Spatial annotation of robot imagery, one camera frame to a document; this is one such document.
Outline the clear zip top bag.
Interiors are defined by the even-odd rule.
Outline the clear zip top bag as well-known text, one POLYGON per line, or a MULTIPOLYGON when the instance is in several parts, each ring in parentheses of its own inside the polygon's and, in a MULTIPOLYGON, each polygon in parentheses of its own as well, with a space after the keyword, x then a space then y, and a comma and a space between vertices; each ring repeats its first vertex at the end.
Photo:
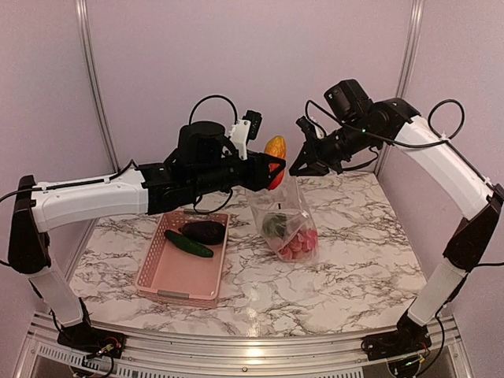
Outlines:
POLYGON ((256 229, 285 262, 308 263, 318 254, 318 232, 295 177, 285 176, 274 190, 246 191, 256 229))

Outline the green toy avocado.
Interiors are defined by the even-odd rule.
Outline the green toy avocado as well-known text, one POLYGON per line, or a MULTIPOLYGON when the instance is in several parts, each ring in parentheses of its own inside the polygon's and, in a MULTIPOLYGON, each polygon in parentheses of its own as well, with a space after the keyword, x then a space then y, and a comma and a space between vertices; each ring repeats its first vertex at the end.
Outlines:
POLYGON ((283 238, 287 231, 287 215, 267 213, 262 221, 261 231, 266 238, 283 238))

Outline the red lychee fruit bunch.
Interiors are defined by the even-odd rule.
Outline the red lychee fruit bunch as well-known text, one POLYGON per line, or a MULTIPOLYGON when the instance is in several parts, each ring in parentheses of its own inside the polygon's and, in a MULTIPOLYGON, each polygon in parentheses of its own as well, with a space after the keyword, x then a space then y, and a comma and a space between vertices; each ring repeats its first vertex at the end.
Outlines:
POLYGON ((291 241, 284 246, 278 256, 283 261, 301 261, 308 258, 314 249, 314 239, 308 232, 298 232, 291 241))

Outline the green toy cucumber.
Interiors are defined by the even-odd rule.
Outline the green toy cucumber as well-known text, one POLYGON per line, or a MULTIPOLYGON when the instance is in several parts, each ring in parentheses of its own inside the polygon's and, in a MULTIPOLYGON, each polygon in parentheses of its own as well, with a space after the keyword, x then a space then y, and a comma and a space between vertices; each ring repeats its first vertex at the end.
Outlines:
POLYGON ((164 236, 174 246, 186 253, 201 258, 212 258, 214 256, 214 252, 207 246, 195 242, 194 240, 191 240, 180 233, 174 232, 173 230, 166 230, 164 232, 164 236))

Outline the pink perforated plastic basket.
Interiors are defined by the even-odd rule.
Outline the pink perforated plastic basket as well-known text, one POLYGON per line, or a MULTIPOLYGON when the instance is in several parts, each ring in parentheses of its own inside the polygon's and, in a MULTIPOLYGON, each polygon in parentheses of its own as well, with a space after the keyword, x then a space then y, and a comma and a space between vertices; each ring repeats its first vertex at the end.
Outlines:
POLYGON ((183 209, 163 214, 135 279, 138 294, 173 305, 216 307, 227 242, 211 246, 213 257, 203 258, 175 246, 165 231, 178 232, 194 221, 216 221, 227 227, 229 219, 227 213, 205 216, 183 209))

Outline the red toy tomato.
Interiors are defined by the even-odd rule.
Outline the red toy tomato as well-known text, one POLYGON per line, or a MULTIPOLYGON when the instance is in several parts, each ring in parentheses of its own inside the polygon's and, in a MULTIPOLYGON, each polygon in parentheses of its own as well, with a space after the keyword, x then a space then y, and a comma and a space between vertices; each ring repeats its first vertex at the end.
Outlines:
POLYGON ((304 231, 304 238, 306 242, 306 247, 308 249, 313 249, 318 244, 318 234, 315 229, 307 229, 304 231))

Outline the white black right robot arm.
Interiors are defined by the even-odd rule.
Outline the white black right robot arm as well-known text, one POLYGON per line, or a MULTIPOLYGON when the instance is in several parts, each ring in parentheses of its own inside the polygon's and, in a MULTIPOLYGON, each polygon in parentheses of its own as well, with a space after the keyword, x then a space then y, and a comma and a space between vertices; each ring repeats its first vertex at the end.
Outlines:
POLYGON ((309 115, 296 124, 305 136, 289 173, 324 176, 342 173, 342 163, 371 147, 394 146, 413 159, 450 196, 462 219, 425 287, 401 316, 386 345, 405 353, 426 332, 427 323, 460 291, 479 264, 497 227, 503 188, 492 184, 436 132, 430 120, 402 98, 374 102, 355 79, 342 80, 324 93, 326 115, 339 125, 327 134, 309 115))

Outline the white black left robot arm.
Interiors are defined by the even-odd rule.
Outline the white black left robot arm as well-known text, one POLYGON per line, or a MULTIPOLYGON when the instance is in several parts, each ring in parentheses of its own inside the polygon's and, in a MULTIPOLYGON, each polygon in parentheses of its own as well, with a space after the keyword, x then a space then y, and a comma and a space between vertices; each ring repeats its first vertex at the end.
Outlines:
POLYGON ((93 350, 108 335, 92 327, 88 311, 51 261, 48 232, 63 225, 116 215, 167 213, 197 204, 216 191, 241 186, 266 189, 286 166, 281 157, 248 150, 252 129, 245 121, 231 133, 212 121, 180 129, 176 149, 163 161, 130 164, 112 176, 80 181, 36 183, 23 176, 11 218, 7 265, 25 275, 35 293, 60 321, 59 339, 93 350))

